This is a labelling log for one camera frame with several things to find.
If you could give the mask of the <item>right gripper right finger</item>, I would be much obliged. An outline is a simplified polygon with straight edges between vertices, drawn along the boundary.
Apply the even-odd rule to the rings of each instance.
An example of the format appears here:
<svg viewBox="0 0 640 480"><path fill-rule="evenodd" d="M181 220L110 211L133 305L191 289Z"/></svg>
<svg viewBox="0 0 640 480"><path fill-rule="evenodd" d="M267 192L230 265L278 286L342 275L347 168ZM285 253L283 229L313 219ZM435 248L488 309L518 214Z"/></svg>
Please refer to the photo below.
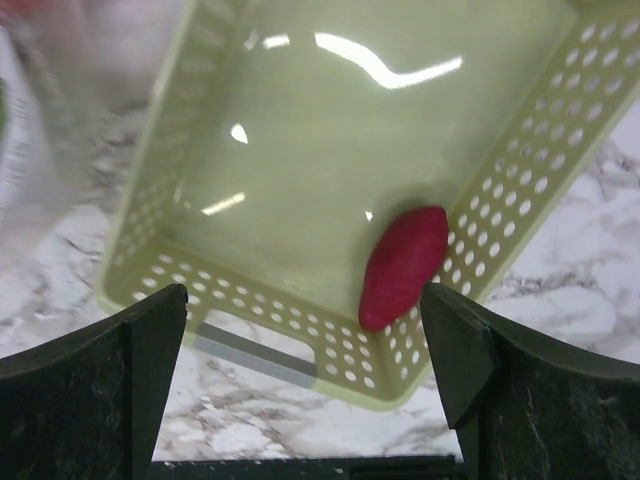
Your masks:
<svg viewBox="0 0 640 480"><path fill-rule="evenodd" d="M504 318L439 284L420 312L471 479L636 479L639 367Z"/></svg>

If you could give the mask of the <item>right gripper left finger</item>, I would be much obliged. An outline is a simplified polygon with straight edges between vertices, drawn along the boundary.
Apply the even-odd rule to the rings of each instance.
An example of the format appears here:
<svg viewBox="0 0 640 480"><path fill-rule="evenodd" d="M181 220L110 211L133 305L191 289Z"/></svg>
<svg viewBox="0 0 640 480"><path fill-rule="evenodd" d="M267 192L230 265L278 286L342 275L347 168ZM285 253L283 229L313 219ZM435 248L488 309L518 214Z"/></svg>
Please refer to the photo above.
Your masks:
<svg viewBox="0 0 640 480"><path fill-rule="evenodd" d="M171 284L1 360L4 479L143 479L186 326Z"/></svg>

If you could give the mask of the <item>clear bag orange slider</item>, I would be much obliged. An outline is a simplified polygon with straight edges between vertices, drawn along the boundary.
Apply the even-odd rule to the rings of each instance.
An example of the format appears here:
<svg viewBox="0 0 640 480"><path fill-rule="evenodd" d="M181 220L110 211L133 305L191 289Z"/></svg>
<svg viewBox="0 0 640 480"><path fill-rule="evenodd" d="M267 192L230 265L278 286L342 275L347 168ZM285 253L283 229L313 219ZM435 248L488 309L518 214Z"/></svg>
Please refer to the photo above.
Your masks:
<svg viewBox="0 0 640 480"><path fill-rule="evenodd" d="M100 124L147 101L183 7L2 2L2 270L25 260L88 189Z"/></svg>

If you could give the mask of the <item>dark red toy fruit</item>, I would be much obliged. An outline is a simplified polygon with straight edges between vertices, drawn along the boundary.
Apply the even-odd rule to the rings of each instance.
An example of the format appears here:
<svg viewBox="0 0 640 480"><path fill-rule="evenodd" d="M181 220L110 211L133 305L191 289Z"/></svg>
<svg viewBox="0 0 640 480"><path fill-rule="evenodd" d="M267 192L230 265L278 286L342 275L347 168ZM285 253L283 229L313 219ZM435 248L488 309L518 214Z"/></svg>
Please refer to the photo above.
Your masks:
<svg viewBox="0 0 640 480"><path fill-rule="evenodd" d="M383 330L413 308L445 260L448 236L440 206L407 211L389 225L366 266L358 311L362 328Z"/></svg>

